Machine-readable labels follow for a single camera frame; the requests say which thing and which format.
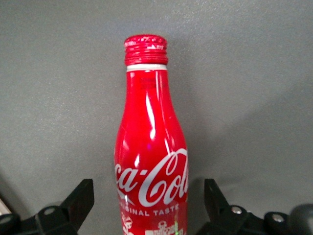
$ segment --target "red screw cap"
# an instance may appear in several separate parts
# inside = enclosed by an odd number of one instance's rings
[[[134,35],[125,40],[125,64],[163,64],[167,65],[167,41],[165,38],[142,34]]]

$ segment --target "coca-cola bottle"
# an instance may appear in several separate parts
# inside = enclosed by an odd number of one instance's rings
[[[125,41],[126,103],[114,151],[124,235],[186,235],[188,158],[167,78],[167,42]]]

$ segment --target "coca-cola logo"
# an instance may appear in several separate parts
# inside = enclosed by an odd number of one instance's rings
[[[182,164],[184,164],[184,169],[181,174],[175,171],[179,163],[179,158],[183,158],[181,161]],[[155,182],[155,179],[161,171],[165,171],[165,176],[172,176],[174,172],[177,175],[172,182],[167,182],[166,178]],[[138,200],[144,207],[152,207],[161,200],[163,200],[165,205],[168,205],[177,195],[179,198],[182,198],[188,191],[187,150],[181,148],[176,152],[173,151],[169,153],[149,173],[148,170],[145,169],[138,170],[132,168],[127,168],[122,171],[122,166],[116,164],[115,176],[119,196],[126,199],[129,203],[134,205],[130,198],[127,198],[127,195],[122,191],[127,193],[132,191],[135,187],[140,187]],[[139,176],[145,176],[141,185],[138,184],[139,181],[137,180]]]

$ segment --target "label graphic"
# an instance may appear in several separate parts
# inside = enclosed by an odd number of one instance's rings
[[[158,230],[145,230],[145,235],[183,235],[183,229],[176,233],[175,231],[178,230],[177,225],[173,224],[167,227],[167,223],[164,220],[160,221],[157,227]]]

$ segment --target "screw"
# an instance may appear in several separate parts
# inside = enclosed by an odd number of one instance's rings
[[[44,211],[44,214],[49,215],[49,214],[52,214],[54,211],[55,211],[55,208],[50,207]]]
[[[235,214],[241,214],[243,212],[239,207],[232,207],[231,211]]]
[[[284,218],[279,214],[273,214],[272,218],[273,218],[273,220],[275,220],[278,223],[282,223],[285,221]]]

